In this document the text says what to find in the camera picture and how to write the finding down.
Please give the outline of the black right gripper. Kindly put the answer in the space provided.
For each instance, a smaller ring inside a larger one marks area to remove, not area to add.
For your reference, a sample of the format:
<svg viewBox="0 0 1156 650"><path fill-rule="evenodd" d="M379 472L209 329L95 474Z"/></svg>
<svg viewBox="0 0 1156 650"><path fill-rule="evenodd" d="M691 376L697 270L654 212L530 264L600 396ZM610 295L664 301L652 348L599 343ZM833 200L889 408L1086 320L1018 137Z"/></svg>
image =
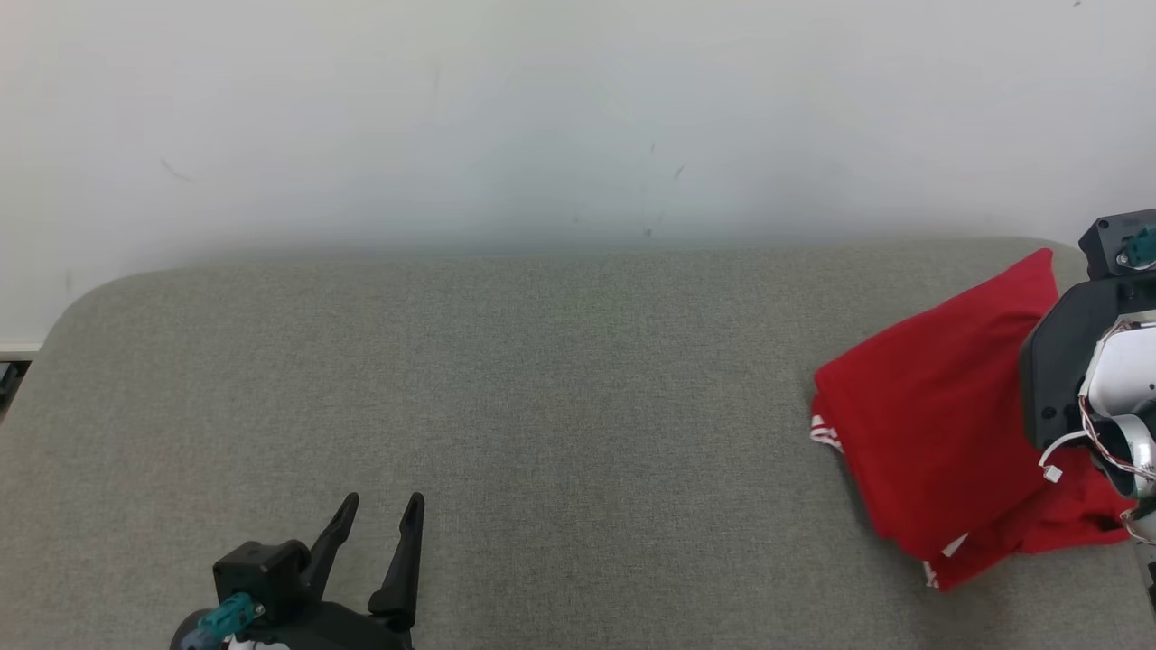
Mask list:
<svg viewBox="0 0 1156 650"><path fill-rule="evenodd" d="M1080 428L1077 390L1095 345L1122 316L1156 311L1156 275L1106 276L1073 285L1021 347L1027 440L1045 450Z"/></svg>

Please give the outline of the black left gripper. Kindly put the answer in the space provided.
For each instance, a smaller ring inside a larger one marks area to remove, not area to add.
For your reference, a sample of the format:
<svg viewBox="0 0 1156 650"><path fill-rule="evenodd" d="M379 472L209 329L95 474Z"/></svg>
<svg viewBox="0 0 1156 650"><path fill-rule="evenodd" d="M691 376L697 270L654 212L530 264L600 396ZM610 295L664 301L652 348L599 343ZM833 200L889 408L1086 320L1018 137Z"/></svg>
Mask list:
<svg viewBox="0 0 1156 650"><path fill-rule="evenodd" d="M314 540L307 566L311 596L323 597L358 507L360 494L349 493ZM371 616L334 601L314 601L282 625L268 625L264 616L258 618L238 641L255 642L255 650L415 650L409 634L397 631L409 631L415 625L424 511L423 494L413 493L399 522L399 542L387 576L368 601Z"/></svg>

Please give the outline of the red white Bulls jersey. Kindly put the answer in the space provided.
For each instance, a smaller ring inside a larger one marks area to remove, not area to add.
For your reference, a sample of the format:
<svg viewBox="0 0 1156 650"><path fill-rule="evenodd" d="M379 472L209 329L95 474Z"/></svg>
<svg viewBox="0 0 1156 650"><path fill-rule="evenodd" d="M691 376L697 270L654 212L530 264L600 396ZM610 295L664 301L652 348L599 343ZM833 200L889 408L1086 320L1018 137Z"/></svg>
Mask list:
<svg viewBox="0 0 1156 650"><path fill-rule="evenodd" d="M1023 433L1018 353L1055 304L1042 248L815 374L872 525L924 561L1045 485Z"/></svg>

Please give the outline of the red Bulls shorts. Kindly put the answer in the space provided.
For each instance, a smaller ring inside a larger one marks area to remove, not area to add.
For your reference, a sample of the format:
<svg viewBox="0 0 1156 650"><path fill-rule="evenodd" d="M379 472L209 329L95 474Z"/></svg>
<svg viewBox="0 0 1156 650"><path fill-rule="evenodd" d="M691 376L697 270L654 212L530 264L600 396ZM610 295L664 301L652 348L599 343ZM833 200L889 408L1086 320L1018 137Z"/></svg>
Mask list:
<svg viewBox="0 0 1156 650"><path fill-rule="evenodd" d="M1062 448L1048 460L1061 470L1003 514L990 515L936 559L922 562L926 585L940 592L959 588L1015 554L1040 554L1126 542L1124 511L1135 498L1116 493L1085 449Z"/></svg>

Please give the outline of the dark wall baseboard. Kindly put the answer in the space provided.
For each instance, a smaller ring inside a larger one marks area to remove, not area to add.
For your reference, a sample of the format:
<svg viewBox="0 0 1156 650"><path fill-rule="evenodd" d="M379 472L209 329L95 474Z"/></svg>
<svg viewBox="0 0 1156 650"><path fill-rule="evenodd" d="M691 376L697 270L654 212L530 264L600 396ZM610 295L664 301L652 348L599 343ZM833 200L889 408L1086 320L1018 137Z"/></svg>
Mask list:
<svg viewBox="0 0 1156 650"><path fill-rule="evenodd" d="M37 344L0 344L0 423L38 350Z"/></svg>

